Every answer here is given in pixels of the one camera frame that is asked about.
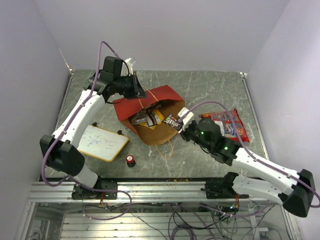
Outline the aluminium frame rail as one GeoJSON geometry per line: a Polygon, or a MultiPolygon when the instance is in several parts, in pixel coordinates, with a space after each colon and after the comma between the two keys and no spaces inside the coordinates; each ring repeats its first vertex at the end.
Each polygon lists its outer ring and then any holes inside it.
{"type": "MultiPolygon", "coordinates": [[[[128,203],[129,196],[133,203],[176,203],[195,202],[205,203],[217,201],[216,198],[208,199],[202,191],[205,187],[204,181],[176,181],[176,182],[119,182],[116,199],[103,200],[107,204],[128,203]]],[[[51,187],[44,182],[32,184],[27,196],[29,203],[83,203],[98,204],[97,199],[73,199],[74,184],[64,182],[57,187],[51,187]]]]}

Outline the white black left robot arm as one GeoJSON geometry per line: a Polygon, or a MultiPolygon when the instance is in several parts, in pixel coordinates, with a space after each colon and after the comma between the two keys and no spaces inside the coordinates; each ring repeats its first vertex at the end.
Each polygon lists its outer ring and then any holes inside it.
{"type": "Polygon", "coordinates": [[[107,56],[103,66],[98,66],[96,73],[85,83],[76,106],[62,125],[51,135],[42,136],[39,142],[43,154],[41,177],[48,186],[56,187],[61,182],[48,182],[46,167],[85,186],[84,192],[89,198],[96,199],[101,195],[102,186],[97,183],[99,176],[85,164],[78,146],[91,119],[112,95],[119,94],[129,100],[147,97],[133,70],[135,62],[133,57],[123,60],[107,56]]]}

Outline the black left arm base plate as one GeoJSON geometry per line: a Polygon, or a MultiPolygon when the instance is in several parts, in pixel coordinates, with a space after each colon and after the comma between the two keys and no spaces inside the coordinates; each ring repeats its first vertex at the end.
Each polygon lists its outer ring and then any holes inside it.
{"type": "Polygon", "coordinates": [[[118,185],[116,182],[99,180],[94,186],[94,189],[84,187],[82,185],[75,185],[71,198],[73,200],[95,200],[95,199],[107,199],[115,200],[117,198],[118,185]]]}

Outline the yellow snack packet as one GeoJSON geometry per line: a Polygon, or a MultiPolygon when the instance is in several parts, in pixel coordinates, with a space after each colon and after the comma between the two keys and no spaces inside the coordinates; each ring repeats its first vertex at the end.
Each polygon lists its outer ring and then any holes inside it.
{"type": "Polygon", "coordinates": [[[162,124],[164,115],[158,109],[147,110],[144,119],[146,121],[139,123],[140,126],[154,130],[156,126],[162,124]]]}

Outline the purple M&M's packet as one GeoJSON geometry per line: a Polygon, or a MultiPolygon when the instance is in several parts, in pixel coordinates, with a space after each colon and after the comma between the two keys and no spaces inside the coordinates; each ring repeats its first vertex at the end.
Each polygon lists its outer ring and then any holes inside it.
{"type": "Polygon", "coordinates": [[[172,114],[168,115],[165,119],[162,120],[162,123],[167,124],[168,126],[179,131],[182,127],[182,123],[179,122],[172,114]]]}

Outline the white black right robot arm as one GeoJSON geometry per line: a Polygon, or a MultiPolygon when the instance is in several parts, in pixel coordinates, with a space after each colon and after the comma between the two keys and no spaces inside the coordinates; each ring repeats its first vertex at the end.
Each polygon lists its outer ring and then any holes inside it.
{"type": "Polygon", "coordinates": [[[242,146],[240,142],[222,136],[220,127],[211,119],[181,120],[179,130],[185,141],[193,141],[217,162],[253,173],[248,178],[228,173],[220,186],[221,194],[231,198],[235,194],[264,198],[283,206],[289,213],[305,218],[315,196],[313,174],[296,171],[271,162],[242,146]]]}

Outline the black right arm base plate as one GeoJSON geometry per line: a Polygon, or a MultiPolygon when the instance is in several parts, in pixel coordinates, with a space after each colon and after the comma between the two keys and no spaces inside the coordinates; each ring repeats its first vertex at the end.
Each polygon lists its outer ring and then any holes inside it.
{"type": "Polygon", "coordinates": [[[228,172],[224,177],[202,177],[196,180],[205,182],[204,187],[200,190],[205,192],[207,199],[235,199],[237,195],[240,199],[248,199],[248,194],[236,193],[233,190],[234,181],[238,176],[238,173],[228,172]]]}

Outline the red cap black marker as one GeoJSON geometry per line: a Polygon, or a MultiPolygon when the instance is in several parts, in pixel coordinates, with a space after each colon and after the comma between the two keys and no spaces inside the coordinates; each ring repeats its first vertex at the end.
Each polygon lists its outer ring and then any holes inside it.
{"type": "Polygon", "coordinates": [[[133,168],[136,165],[136,161],[132,155],[126,156],[126,163],[129,168],[133,168]]]}

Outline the small whiteboard yellow frame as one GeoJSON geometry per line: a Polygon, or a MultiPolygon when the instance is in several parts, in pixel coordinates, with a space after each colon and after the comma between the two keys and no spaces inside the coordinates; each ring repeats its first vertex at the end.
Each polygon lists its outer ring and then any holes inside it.
{"type": "Polygon", "coordinates": [[[105,162],[112,162],[128,142],[127,136],[90,124],[84,131],[77,150],[105,162]]]}

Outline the red paper bag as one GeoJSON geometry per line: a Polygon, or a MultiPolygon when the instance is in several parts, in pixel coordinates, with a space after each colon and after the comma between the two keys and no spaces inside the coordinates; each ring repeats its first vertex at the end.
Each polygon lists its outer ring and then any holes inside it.
{"type": "Polygon", "coordinates": [[[139,139],[148,146],[155,146],[169,143],[170,140],[178,133],[168,124],[161,123],[154,129],[142,125],[133,125],[131,120],[137,113],[154,108],[160,105],[159,112],[166,118],[169,115],[176,117],[179,111],[185,107],[185,100],[175,92],[169,85],[163,85],[153,89],[147,89],[146,98],[122,99],[114,105],[118,120],[134,132],[139,139]]]}

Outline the red candy assortment bag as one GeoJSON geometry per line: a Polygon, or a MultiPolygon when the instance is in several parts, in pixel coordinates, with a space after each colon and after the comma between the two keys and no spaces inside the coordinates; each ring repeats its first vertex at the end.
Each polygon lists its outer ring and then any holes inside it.
{"type": "Polygon", "coordinates": [[[220,127],[220,132],[224,137],[229,138],[233,141],[239,142],[239,138],[236,133],[237,131],[239,136],[241,137],[241,140],[243,142],[249,143],[250,142],[249,136],[247,134],[247,131],[245,129],[245,126],[242,120],[239,117],[237,109],[234,108],[229,112],[233,118],[235,126],[233,125],[232,120],[226,111],[207,112],[207,113],[199,114],[198,116],[200,118],[209,118],[213,120],[214,123],[220,127]]]}

